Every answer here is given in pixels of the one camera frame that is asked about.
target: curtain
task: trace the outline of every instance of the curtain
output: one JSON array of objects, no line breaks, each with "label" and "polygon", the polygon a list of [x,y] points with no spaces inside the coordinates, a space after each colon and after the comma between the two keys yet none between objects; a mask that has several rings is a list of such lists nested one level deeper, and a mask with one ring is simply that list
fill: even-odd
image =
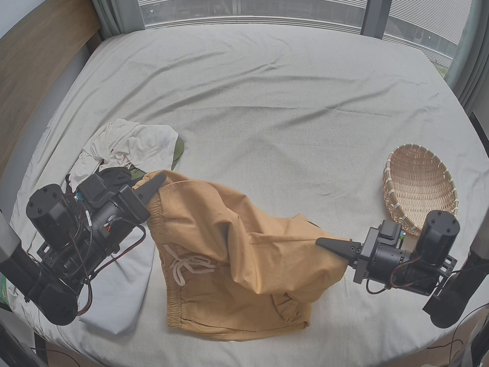
[{"label": "curtain", "polygon": [[138,0],[92,0],[92,3],[102,25],[102,39],[144,30]]},{"label": "curtain", "polygon": [[487,102],[479,93],[489,85],[489,0],[472,0],[468,22],[445,80],[468,115],[478,103]]}]

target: wooden headboard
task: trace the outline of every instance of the wooden headboard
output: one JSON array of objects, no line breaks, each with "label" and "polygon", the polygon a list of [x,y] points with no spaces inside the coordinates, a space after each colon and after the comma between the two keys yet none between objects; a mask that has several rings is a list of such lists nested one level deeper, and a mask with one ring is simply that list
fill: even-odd
[{"label": "wooden headboard", "polygon": [[91,0],[46,0],[0,39],[0,176],[34,108],[99,28]]}]

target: mattress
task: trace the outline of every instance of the mattress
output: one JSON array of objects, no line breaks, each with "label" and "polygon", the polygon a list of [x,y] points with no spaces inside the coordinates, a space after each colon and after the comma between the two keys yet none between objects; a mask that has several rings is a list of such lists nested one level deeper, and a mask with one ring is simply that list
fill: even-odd
[{"label": "mattress", "polygon": [[[272,216],[302,213],[328,232],[363,241],[388,218],[382,169],[403,143],[433,150],[458,188],[459,266],[489,205],[489,160],[467,116],[419,50],[324,29],[202,25],[110,38],[89,59],[54,114],[22,182],[12,225],[35,253],[25,216],[32,192],[62,183],[81,147],[122,118],[167,124],[185,141],[177,171],[240,190]],[[216,342],[166,325],[155,255],[134,332],[110,336],[82,322],[50,324],[10,284],[11,308],[50,342],[117,366],[370,366],[449,332],[403,290],[369,295],[353,271],[313,304],[302,332]],[[467,312],[486,303],[487,280]]]}]

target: drawstring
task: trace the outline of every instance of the drawstring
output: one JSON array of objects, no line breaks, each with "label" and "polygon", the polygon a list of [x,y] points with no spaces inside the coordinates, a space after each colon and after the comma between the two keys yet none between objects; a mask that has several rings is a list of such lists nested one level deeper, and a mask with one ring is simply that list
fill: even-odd
[{"label": "drawstring", "polygon": [[[182,276],[181,273],[181,267],[185,266],[187,270],[191,273],[209,273],[209,272],[214,272],[214,268],[216,267],[215,265],[211,264],[211,260],[208,258],[202,256],[202,255],[189,255],[186,256],[185,258],[180,258],[177,253],[175,253],[170,246],[168,245],[163,245],[163,247],[166,249],[168,253],[170,253],[173,258],[175,259],[170,265],[170,268],[173,268],[173,278],[175,279],[176,283],[180,285],[180,287],[183,287],[185,285],[185,279]],[[194,269],[192,265],[200,265],[204,266],[207,269]]]}]

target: wicker basket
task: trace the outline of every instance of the wicker basket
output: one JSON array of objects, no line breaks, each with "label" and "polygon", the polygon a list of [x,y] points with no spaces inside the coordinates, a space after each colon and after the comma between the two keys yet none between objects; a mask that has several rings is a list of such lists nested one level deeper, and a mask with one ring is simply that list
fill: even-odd
[{"label": "wicker basket", "polygon": [[403,144],[390,153],[382,178],[384,199],[395,222],[419,236],[428,212],[457,216],[458,194],[443,162],[419,144]]}]

